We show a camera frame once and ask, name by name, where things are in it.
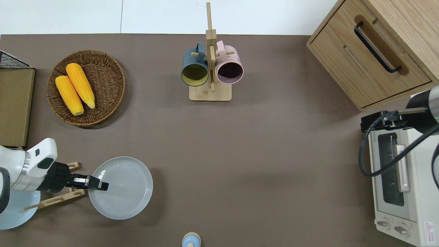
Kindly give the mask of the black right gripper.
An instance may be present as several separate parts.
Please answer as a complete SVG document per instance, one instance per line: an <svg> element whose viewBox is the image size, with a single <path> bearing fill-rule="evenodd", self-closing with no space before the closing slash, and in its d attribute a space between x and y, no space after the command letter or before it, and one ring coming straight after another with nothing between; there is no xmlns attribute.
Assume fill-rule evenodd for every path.
<svg viewBox="0 0 439 247"><path fill-rule="evenodd" d="M372 131L392 131L397 129L412 128L409 123L400 115L391 115L389 111L378 111L374 114L367 115L361 118L361 131L365 133L376 119L383 117L373 128Z"/></svg>

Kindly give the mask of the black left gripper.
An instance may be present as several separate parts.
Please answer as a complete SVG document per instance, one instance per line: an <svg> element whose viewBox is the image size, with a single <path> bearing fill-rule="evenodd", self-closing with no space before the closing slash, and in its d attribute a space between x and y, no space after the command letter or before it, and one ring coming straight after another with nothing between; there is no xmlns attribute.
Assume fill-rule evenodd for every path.
<svg viewBox="0 0 439 247"><path fill-rule="evenodd" d="M46 173L43 182L36 189L41 192L58 193L65 186L74 189L107 191L109 183L90 175L71 175L69 166L54 162Z"/></svg>

